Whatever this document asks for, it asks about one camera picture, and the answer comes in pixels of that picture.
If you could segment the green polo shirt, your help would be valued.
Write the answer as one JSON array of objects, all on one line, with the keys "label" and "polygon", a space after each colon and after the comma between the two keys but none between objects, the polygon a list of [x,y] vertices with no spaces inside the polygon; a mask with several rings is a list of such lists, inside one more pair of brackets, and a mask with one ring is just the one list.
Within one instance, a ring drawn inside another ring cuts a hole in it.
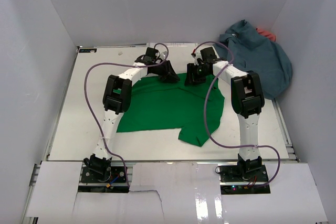
[{"label": "green polo shirt", "polygon": [[163,83],[155,76],[138,81],[117,131],[180,129],[179,140],[203,146],[220,126],[225,98],[213,76],[195,86],[184,85],[185,73],[179,78],[178,83]]}]

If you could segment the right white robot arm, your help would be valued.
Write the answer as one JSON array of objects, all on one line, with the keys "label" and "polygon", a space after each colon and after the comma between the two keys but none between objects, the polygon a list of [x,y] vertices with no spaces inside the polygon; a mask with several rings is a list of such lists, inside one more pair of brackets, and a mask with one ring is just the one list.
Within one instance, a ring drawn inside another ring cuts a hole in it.
[{"label": "right white robot arm", "polygon": [[247,182],[262,167],[258,149],[258,121],[265,99],[257,73],[244,72],[217,56],[213,47],[193,50],[193,63],[187,64],[185,85],[204,83],[207,76],[217,76],[230,85],[231,105],[238,116],[240,146],[237,175]]}]

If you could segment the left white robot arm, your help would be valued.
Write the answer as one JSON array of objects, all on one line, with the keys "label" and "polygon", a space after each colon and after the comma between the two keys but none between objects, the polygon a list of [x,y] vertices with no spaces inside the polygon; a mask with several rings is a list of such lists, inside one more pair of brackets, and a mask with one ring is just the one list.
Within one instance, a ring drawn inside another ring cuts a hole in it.
[{"label": "left white robot arm", "polygon": [[[136,58],[132,65],[113,62],[101,62],[90,67],[84,79],[84,96],[86,104],[92,114],[99,132],[100,139],[93,154],[85,158],[84,164],[90,173],[100,182],[107,182],[111,178],[111,160],[117,157],[125,165],[124,159],[111,151],[109,143],[115,138],[119,123],[124,113],[131,105],[132,87],[149,74],[155,74],[164,83],[177,83],[180,78],[175,73],[170,61],[169,49],[163,43],[148,47],[145,54]],[[100,123],[89,102],[87,83],[90,72],[99,66],[127,67],[119,75],[109,75],[103,93],[102,104],[104,109],[103,123]]]}]

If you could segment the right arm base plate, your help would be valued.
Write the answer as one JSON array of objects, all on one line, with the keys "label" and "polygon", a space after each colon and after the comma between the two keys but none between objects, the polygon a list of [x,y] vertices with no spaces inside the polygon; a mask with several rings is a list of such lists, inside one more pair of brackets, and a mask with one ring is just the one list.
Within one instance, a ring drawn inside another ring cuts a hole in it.
[{"label": "right arm base plate", "polygon": [[265,165],[260,170],[243,175],[237,165],[223,165],[215,168],[219,175],[222,195],[258,195],[270,194],[268,174]]}]

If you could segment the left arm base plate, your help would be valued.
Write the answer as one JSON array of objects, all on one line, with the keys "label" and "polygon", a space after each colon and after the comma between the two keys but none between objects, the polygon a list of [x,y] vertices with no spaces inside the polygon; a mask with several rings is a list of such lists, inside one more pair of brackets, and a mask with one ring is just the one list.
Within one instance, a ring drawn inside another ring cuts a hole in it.
[{"label": "left arm base plate", "polygon": [[84,166],[81,170],[79,193],[115,193],[127,194],[129,187],[126,184],[126,173],[122,166],[111,166],[102,178]]}]

